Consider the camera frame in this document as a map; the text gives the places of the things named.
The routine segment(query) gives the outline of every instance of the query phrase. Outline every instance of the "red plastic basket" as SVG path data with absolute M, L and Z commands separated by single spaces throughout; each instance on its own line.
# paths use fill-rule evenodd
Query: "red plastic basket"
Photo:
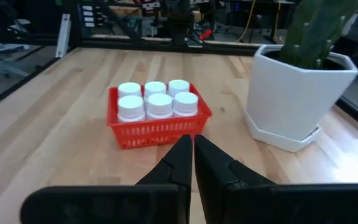
M 155 146 L 175 143 L 184 134 L 201 134 L 212 112 L 193 84 L 190 84 L 190 92 L 196 94 L 199 99 L 196 116 L 118 123 L 118 88 L 110 88 L 107 122 L 118 144 L 123 149 Z

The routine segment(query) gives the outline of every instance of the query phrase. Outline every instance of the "white plant pot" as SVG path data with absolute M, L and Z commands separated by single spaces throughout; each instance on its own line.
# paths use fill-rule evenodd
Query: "white plant pot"
M 255 53 L 244 118 L 254 139 L 296 152 L 321 131 L 318 123 L 358 74 L 348 56 L 330 53 L 345 70 L 307 70 L 264 56 L 282 45 Z

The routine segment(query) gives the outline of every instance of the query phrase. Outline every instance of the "wooden table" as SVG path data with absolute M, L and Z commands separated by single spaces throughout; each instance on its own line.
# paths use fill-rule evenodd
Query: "wooden table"
M 358 182 L 358 124 L 334 107 L 323 133 L 293 154 L 257 142 L 242 119 L 251 57 L 76 49 L 0 102 L 0 224 L 16 224 L 49 185 L 132 185 L 171 145 L 122 150 L 106 126 L 107 89 L 123 82 L 194 83 L 214 115 L 203 134 L 278 183 Z M 191 223 L 204 223 L 195 178 Z
M 113 10 L 117 15 L 120 16 L 142 16 L 142 10 L 139 7 L 130 7 L 130 6 L 110 6 L 110 9 Z M 194 21 L 201 21 L 201 13 L 199 11 L 193 11 Z

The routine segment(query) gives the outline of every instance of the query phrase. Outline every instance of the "green cactus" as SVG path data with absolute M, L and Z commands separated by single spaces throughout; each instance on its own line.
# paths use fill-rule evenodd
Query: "green cactus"
M 307 69 L 322 69 L 333 44 L 355 13 L 358 0 L 302 0 L 288 30 L 280 61 Z

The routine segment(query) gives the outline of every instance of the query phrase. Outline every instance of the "pill bottle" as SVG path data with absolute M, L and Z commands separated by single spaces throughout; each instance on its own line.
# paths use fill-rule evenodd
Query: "pill bottle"
M 198 96 L 190 92 L 181 92 L 173 99 L 173 117 L 195 116 L 198 112 Z
M 167 119 L 173 115 L 172 97 L 164 93 L 155 93 L 147 101 L 147 119 Z
M 124 96 L 142 96 L 140 85 L 133 82 L 123 83 L 118 86 L 118 98 Z
M 162 82 L 148 82 L 144 85 L 144 105 L 147 110 L 147 99 L 156 93 L 167 93 L 167 86 Z
M 168 94 L 175 97 L 177 93 L 189 92 L 190 83 L 184 80 L 172 80 L 168 84 Z
M 143 99 L 140 96 L 124 96 L 118 100 L 118 121 L 137 122 L 145 120 Z

